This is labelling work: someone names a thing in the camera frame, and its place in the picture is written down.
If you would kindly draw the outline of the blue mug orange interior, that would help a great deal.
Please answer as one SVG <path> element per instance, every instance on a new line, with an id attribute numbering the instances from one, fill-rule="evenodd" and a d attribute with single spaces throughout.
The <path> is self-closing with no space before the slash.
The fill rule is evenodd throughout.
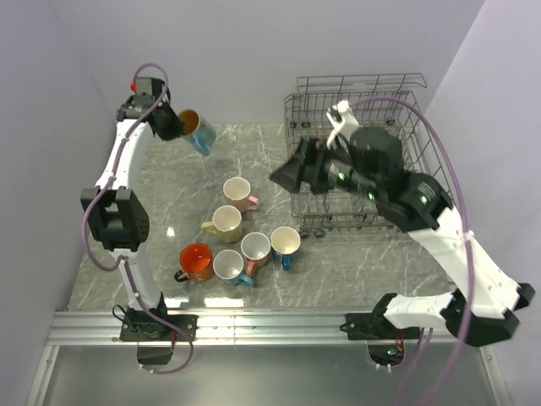
<path id="1" fill-rule="evenodd" d="M 209 156 L 216 141 L 216 131 L 213 126 L 192 109 L 181 111 L 178 118 L 183 123 L 184 138 L 198 153 Z"/>

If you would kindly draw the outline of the pink faceted mug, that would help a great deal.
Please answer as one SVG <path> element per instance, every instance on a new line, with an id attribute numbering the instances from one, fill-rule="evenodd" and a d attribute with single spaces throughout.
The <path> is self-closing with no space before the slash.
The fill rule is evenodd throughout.
<path id="1" fill-rule="evenodd" d="M 241 213 L 255 211 L 260 201 L 251 194 L 251 185 L 248 180 L 241 177 L 228 179 L 222 187 L 226 203 L 236 207 Z"/>

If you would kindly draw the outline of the yellow faceted mug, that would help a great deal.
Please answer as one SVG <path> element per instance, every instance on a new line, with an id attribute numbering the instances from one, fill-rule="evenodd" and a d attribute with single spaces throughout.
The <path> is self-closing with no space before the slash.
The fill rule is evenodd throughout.
<path id="1" fill-rule="evenodd" d="M 234 206 L 221 206 L 217 208 L 212 219 L 201 224 L 204 233 L 218 236 L 222 242 L 233 244 L 242 238 L 242 214 Z"/>

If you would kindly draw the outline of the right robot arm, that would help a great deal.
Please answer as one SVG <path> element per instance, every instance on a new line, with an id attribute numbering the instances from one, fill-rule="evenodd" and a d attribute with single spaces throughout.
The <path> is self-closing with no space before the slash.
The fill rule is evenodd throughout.
<path id="1" fill-rule="evenodd" d="M 454 291 L 440 295 L 385 294 L 370 313 L 342 325 L 356 339 L 434 328 L 483 347 L 511 339 L 519 326 L 516 311 L 533 300 L 533 286 L 509 278 L 467 231 L 441 184 L 405 169 L 402 143 L 386 129 L 362 127 L 332 147 L 303 138 L 270 181 L 290 193 L 307 184 L 315 195 L 341 189 L 373 201 L 378 215 L 418 242 L 455 283 Z"/>

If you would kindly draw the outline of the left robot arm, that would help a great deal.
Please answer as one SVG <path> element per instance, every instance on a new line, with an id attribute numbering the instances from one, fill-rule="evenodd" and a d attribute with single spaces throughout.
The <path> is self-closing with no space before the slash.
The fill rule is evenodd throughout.
<path id="1" fill-rule="evenodd" d="M 103 271 L 120 271 L 128 291 L 123 328 L 144 340 L 181 332 L 151 274 L 146 252 L 150 219 L 134 192 L 150 139 L 162 133 L 166 118 L 174 117 L 164 96 L 130 96 L 117 112 L 117 134 L 106 168 L 96 185 L 80 196 L 87 255 Z"/>

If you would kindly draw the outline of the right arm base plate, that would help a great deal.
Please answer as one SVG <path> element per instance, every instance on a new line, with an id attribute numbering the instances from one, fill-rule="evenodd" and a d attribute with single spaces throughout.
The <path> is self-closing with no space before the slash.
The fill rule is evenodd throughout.
<path id="1" fill-rule="evenodd" d="M 421 332 L 419 327 L 409 327 L 399 330 L 382 315 L 372 313 L 347 313 L 345 322 L 339 327 L 347 334 L 350 341 L 418 339 Z"/>

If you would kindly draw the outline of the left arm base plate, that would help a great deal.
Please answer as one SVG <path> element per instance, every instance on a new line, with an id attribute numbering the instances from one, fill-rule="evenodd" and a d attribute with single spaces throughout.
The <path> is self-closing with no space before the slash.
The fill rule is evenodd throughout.
<path id="1" fill-rule="evenodd" d="M 195 339 L 198 316 L 168 315 L 166 321 L 185 332 L 190 340 Z M 119 340 L 121 342 L 164 342 L 172 340 L 173 330 L 143 313 L 140 321 L 123 321 Z"/>

